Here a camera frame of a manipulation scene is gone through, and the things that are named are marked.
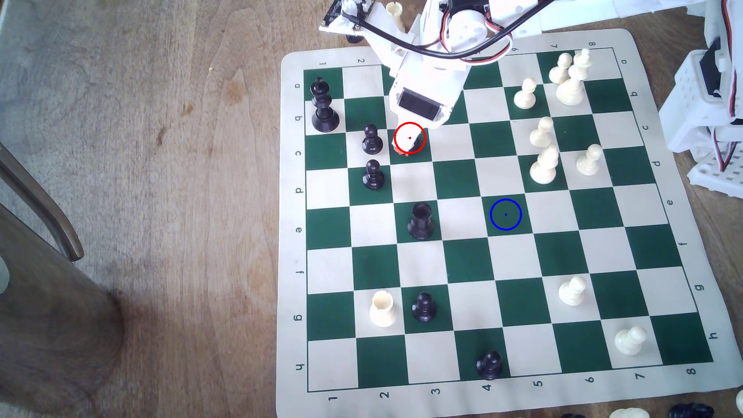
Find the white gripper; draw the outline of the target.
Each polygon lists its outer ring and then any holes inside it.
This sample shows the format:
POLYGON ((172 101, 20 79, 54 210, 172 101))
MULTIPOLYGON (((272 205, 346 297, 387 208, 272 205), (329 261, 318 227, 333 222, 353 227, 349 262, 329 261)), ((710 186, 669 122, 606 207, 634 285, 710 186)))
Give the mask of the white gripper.
POLYGON ((439 128, 450 119, 471 66, 403 48, 387 48, 386 64, 395 79, 389 90, 389 109, 397 116, 399 126, 395 129, 393 149, 405 156, 409 150, 419 150, 424 145, 424 128, 439 128))

